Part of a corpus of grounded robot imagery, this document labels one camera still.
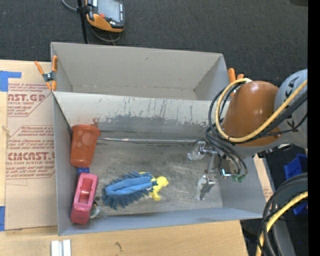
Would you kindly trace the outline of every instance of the yellow toy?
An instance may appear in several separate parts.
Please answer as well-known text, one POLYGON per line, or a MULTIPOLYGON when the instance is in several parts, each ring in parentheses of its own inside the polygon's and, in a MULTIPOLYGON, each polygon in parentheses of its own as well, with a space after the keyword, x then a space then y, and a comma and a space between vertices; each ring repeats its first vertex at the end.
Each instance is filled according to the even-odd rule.
POLYGON ((163 176, 153 178, 151 181, 156 181, 158 185, 153 186, 153 192, 150 192, 149 194, 152 196, 154 200, 159 201, 161 199, 161 196, 158 195, 158 192, 163 187, 167 186, 169 184, 169 181, 166 179, 166 177, 163 176))

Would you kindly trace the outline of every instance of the cable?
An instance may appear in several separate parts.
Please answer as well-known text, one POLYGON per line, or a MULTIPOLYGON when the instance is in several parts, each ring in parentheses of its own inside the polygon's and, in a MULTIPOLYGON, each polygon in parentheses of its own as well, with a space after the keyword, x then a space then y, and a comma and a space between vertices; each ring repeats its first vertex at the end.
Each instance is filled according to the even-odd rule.
POLYGON ((274 242, 276 244, 278 252, 280 253, 280 255, 283 255, 281 246, 279 244, 278 236, 277 236, 277 230, 276 230, 276 227, 273 226, 273 224, 276 222, 276 220, 280 218, 280 216, 285 211, 287 211, 290 207, 292 207, 293 204, 296 204, 302 199, 306 198, 308 196, 308 191, 303 191, 296 194, 294 199, 287 200, 278 209, 276 209, 277 199, 282 193, 284 193, 288 189, 291 189, 292 187, 297 185, 299 186, 301 184, 308 184, 308 173, 302 173, 286 180, 281 184, 281 186, 277 189, 277 191, 269 198, 263 210, 263 215, 262 215, 263 222, 262 222, 262 228, 261 228, 259 242, 256 250, 256 256, 261 255, 261 253, 264 251, 263 246, 268 248, 269 252, 273 256, 276 255, 275 251, 271 246, 271 242, 268 236, 268 232, 271 228, 272 228, 272 234, 274 236, 274 242))
POLYGON ((266 127, 260 135, 267 134, 281 124, 287 117, 297 110, 306 100, 308 99, 308 91, 305 91, 292 105, 288 106, 282 114, 278 115, 277 119, 272 122, 268 127, 266 127))
POLYGON ((267 137, 267 136, 275 136, 275 135, 280 135, 280 134, 285 134, 285 133, 288 133, 288 132, 292 132, 294 130, 296 130, 297 128, 299 128, 303 123, 304 121, 307 119, 308 117, 308 112, 304 115, 304 117, 301 119, 301 121, 294 127, 292 127, 291 129, 289 130, 283 130, 283 131, 277 131, 277 132, 273 132, 273 133, 267 133, 267 134, 263 134, 263 135, 259 135, 255 138, 262 138, 262 137, 267 137))
POLYGON ((209 106, 209 112, 208 112, 208 122, 209 122, 209 127, 205 130, 205 135, 207 137, 207 139, 212 143, 214 144, 215 146, 217 146, 214 142, 216 143, 219 143, 220 144, 220 147, 217 147, 218 149, 220 149, 222 152, 224 152, 235 164, 235 166, 237 167, 238 169, 238 174, 240 173, 241 171, 241 167, 239 166, 239 163, 235 160, 235 158, 230 154, 230 152, 238 158, 238 160, 242 163, 243 165, 243 168, 244 168, 244 175, 246 176, 248 174, 248 169, 247 169, 247 165, 246 163, 243 161, 243 159, 238 155, 236 154, 230 147, 228 147, 227 145, 223 144, 221 141, 219 141, 218 139, 212 137, 209 135, 209 131, 211 130, 213 134, 216 135, 216 137, 219 138, 219 136, 217 135, 217 133, 215 132, 215 128, 212 124, 212 119, 211 119, 211 116, 212 116, 212 109, 213 109, 213 106, 217 100, 217 98, 219 97, 219 95, 223 92, 223 90, 221 90, 214 98, 213 100, 211 101, 211 104, 209 106))
POLYGON ((65 0, 61 0, 61 2, 63 3, 63 5, 71 12, 77 13, 77 8, 73 8, 70 5, 68 5, 65 0))
MULTIPOLYGON (((233 91, 235 91, 235 90, 236 90, 238 87, 240 87, 242 84, 243 84, 243 83, 239 83, 239 84, 235 85, 235 87, 233 88, 233 91)), ((223 110, 224 110, 224 108, 225 108, 225 104, 227 103, 227 99, 229 98, 230 94, 233 93, 233 91, 230 90, 229 93, 227 94, 227 96, 225 97, 225 100, 223 101, 222 107, 221 107, 221 109, 220 109, 220 116, 222 115, 222 112, 223 112, 223 110)))
POLYGON ((115 39, 113 39, 113 38, 112 38, 112 35, 109 34, 111 40, 108 40, 108 39, 106 39, 106 38, 103 38, 103 37, 99 36, 99 35, 94 31, 94 29, 93 29, 91 26, 89 26, 89 28, 90 28, 91 32, 92 32, 97 38, 99 38, 101 41, 104 41, 105 43, 112 43, 113 45, 115 45, 115 42, 117 42, 117 41, 121 38, 121 34, 120 34, 120 33, 118 33, 118 37, 115 38, 115 39))
MULTIPOLYGON (((279 217, 284 214, 289 208, 300 202, 302 199, 305 199, 308 197, 308 191, 302 192, 295 196, 293 199, 291 199, 288 203, 286 203, 283 207, 279 208, 274 214, 272 214, 269 217, 269 220, 264 224, 264 230, 268 233, 273 224, 279 219, 279 217)), ((259 237, 259 245, 262 247, 264 245, 265 241, 265 234, 261 233, 259 237)), ((262 251, 261 247, 257 247, 256 256, 260 256, 262 251)))
MULTIPOLYGON (((285 182, 283 182, 279 188, 282 188, 284 186, 287 186, 287 184, 293 184, 293 182, 297 182, 298 183, 308 183, 308 173, 305 172, 305 173, 302 173, 302 174, 299 174, 299 175, 296 175, 294 177, 292 177, 291 179, 288 179, 286 180, 285 182)), ((276 200, 278 198, 278 195, 276 195, 274 197, 274 202, 272 203, 271 205, 271 212, 275 211, 276 209, 276 200)), ((281 245, 280 245, 280 242, 279 242, 279 238, 278 238, 278 231, 277 231, 277 225, 273 225, 272 228, 271 228, 271 231, 272 231, 272 236, 273 236, 273 240, 274 240, 274 244, 275 244, 275 247, 278 251, 278 254, 280 256, 285 256, 283 251, 282 251, 282 248, 281 248, 281 245)), ((269 241, 269 238, 266 237, 265 239, 265 243, 267 244, 268 248, 272 248, 271 247, 271 243, 269 241)))
POLYGON ((238 79, 232 83, 230 83, 222 92, 218 102, 217 102, 217 106, 215 109, 215 123, 216 123, 216 128, 218 130, 218 132, 220 133, 220 135, 225 138, 226 140, 230 141, 230 142, 234 142, 234 143, 239 143, 239 142, 245 142, 251 138, 253 138, 254 136, 258 135, 261 131, 263 131, 280 113, 282 110, 284 110, 288 104, 293 100, 293 98, 308 84, 308 80, 306 79, 296 90, 294 90, 294 92, 284 101, 284 103, 281 104, 281 106, 268 118, 268 120, 266 120, 259 128, 257 128, 255 131, 251 132, 250 134, 244 136, 244 137, 240 137, 240 138, 234 138, 234 137, 230 137, 227 134, 224 133, 224 131, 222 130, 222 127, 219 123, 219 109, 220 109, 220 105, 221 105, 221 101, 223 99, 223 97, 225 96, 225 94, 227 93, 227 91, 233 87, 235 84, 238 84, 239 82, 242 81, 248 81, 250 79, 247 78, 243 78, 243 79, 238 79))

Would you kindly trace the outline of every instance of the cardboard sheet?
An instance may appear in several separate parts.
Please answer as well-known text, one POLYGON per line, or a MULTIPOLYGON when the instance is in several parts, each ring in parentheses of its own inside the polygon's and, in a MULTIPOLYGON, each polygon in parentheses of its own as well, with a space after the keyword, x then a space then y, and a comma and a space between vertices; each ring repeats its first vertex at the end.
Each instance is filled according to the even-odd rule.
MULTIPOLYGON (((45 73, 50 62, 40 62, 45 73)), ((33 61, 0 60, 8 80, 5 230, 57 224, 52 100, 33 61)))

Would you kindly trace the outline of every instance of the bin floor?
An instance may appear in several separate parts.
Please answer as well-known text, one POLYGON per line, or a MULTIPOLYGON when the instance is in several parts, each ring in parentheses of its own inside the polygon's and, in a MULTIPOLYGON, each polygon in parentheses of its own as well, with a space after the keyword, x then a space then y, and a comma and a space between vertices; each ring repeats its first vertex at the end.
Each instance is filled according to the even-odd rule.
POLYGON ((216 182, 204 200, 198 200, 198 180, 205 174, 209 157, 202 160, 188 160, 187 154, 193 144, 148 144, 99 140, 90 172, 98 175, 95 194, 100 206, 100 217, 123 214, 169 212, 222 207, 219 183, 216 182), (151 172, 154 177, 164 176, 169 184, 159 191, 160 201, 145 196, 125 208, 117 210, 104 205, 100 197, 103 188, 123 174, 151 172))

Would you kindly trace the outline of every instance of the yellow cable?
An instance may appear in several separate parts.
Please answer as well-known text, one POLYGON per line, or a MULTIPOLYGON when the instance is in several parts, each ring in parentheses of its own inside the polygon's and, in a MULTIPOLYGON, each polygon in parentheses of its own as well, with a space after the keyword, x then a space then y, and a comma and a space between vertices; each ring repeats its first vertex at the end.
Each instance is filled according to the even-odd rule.
MULTIPOLYGON (((269 232, 273 224, 281 217, 282 214, 285 213, 289 208, 300 202, 302 199, 305 199, 308 197, 308 191, 302 192, 301 194, 297 195, 294 197, 292 200, 290 200, 285 206, 283 206, 281 209, 279 209, 267 222, 266 224, 266 231, 269 232)), ((260 245, 263 246, 265 242, 265 236, 264 233, 262 232, 260 237, 259 237, 260 245)), ((260 256, 261 255, 261 249, 259 245, 256 248, 255 256, 260 256)))
POLYGON ((215 125, 216 128, 218 129, 219 133, 227 140, 229 140, 230 142, 235 142, 235 143, 240 143, 240 142, 245 142, 251 138, 253 138, 254 136, 258 135, 261 131, 263 131, 274 119, 276 119, 276 117, 281 113, 282 110, 284 110, 289 103, 293 100, 293 98, 308 84, 308 79, 305 80, 296 90, 294 90, 294 92, 286 99, 286 101, 284 103, 282 103, 282 105, 268 118, 268 120, 266 120, 258 129, 256 129, 255 131, 253 131, 252 133, 250 133, 249 135, 246 135, 244 137, 241 138, 234 138, 234 137, 229 137, 227 134, 224 133, 224 131, 221 128, 220 122, 219 122, 219 109, 220 109, 220 105, 221 102, 223 100, 223 97, 225 96, 225 94, 227 93, 227 91, 229 90, 229 88, 231 88, 232 86, 234 86, 235 84, 241 83, 241 82, 247 82, 247 81, 251 81, 250 79, 247 78, 242 78, 242 79, 238 79, 232 83, 230 83, 223 91, 223 93, 221 94, 218 103, 216 105, 215 108, 215 125))

